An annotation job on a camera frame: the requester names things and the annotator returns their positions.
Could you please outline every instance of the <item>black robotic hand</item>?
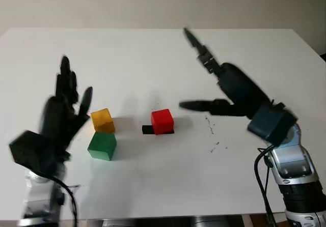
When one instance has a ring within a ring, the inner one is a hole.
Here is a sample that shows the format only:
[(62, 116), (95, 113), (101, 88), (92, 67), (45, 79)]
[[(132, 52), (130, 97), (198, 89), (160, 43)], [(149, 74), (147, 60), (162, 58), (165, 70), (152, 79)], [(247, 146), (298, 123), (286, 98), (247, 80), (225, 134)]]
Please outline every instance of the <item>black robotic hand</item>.
[(56, 95), (48, 99), (40, 123), (39, 134), (25, 131), (10, 143), (16, 163), (45, 175), (56, 170), (58, 162), (69, 160), (66, 152), (71, 140), (88, 120), (93, 88), (86, 89), (76, 114), (78, 101), (76, 74), (70, 70), (69, 59), (63, 56), (61, 73), (57, 75)]
[(284, 104), (273, 104), (273, 101), (235, 65), (218, 64), (206, 46), (188, 29), (185, 28), (184, 33), (192, 47), (197, 49), (199, 61), (209, 73), (217, 76), (219, 87), (233, 104), (225, 99), (215, 99), (182, 101), (179, 106), (189, 110), (208, 111), (212, 115), (246, 116), (251, 120), (248, 125), (250, 132), (278, 146), (297, 118), (285, 109)]

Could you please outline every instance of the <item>red cube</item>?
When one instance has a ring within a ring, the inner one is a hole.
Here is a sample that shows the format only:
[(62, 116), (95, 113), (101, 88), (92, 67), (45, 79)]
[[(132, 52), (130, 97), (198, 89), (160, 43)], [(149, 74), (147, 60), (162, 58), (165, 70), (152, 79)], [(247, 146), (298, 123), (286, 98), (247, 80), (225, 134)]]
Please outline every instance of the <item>red cube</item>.
[(155, 134), (164, 134), (173, 130), (174, 121), (168, 109), (152, 112), (151, 122)]

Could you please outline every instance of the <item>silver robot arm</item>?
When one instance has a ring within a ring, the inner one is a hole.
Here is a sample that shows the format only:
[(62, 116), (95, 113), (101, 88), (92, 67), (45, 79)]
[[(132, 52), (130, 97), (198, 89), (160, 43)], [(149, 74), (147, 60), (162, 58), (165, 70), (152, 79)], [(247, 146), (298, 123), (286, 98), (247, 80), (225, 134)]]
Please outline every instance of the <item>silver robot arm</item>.
[[(65, 167), (61, 163), (55, 177), (63, 180)], [(24, 201), (24, 213), (18, 226), (59, 226), (61, 206), (65, 195), (61, 187), (52, 180), (26, 172), (28, 194)]]
[(286, 217), (293, 227), (325, 227), (326, 196), (308, 151), (301, 145), (297, 124), (268, 159), (286, 206)]

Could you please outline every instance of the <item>yellow cube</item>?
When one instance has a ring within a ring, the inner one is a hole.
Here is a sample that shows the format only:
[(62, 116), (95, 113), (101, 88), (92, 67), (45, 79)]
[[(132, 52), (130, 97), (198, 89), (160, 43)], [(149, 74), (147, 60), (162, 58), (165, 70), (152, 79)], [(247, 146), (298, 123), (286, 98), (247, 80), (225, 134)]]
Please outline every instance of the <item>yellow cube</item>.
[(94, 129), (98, 132), (113, 133), (116, 131), (113, 120), (107, 108), (91, 112)]

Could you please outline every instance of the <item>white wall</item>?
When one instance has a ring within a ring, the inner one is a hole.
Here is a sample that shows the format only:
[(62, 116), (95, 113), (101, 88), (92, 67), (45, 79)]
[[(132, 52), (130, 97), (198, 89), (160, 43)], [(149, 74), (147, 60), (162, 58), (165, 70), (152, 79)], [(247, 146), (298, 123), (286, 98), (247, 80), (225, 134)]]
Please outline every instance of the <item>white wall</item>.
[(9, 27), (286, 28), (326, 52), (325, 0), (0, 0)]

